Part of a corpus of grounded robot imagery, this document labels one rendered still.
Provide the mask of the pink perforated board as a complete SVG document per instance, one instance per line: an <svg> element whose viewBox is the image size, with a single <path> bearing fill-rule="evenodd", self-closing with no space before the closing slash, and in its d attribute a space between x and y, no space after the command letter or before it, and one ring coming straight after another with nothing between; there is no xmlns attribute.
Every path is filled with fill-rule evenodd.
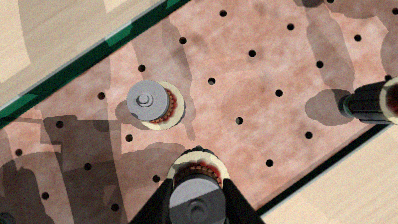
<svg viewBox="0 0 398 224"><path fill-rule="evenodd" d="M0 129L0 213L128 224L197 145L256 211L376 125L342 97L397 76L398 0L191 0ZM143 80L178 88L179 124L130 113Z"/></svg>

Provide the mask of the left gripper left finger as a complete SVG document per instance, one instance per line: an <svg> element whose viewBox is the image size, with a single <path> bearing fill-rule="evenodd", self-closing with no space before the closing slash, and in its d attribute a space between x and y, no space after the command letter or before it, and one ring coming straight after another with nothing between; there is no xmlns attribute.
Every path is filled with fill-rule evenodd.
<svg viewBox="0 0 398 224"><path fill-rule="evenodd" d="M172 224L170 220L170 196L173 179L167 178L128 224Z"/></svg>

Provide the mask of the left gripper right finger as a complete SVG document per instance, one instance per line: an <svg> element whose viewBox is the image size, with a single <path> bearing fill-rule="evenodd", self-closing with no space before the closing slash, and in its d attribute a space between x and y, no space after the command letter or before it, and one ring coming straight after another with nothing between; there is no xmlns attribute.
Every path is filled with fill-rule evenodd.
<svg viewBox="0 0 398 224"><path fill-rule="evenodd" d="M223 224L266 224L231 179L223 179L222 191L226 201Z"/></svg>

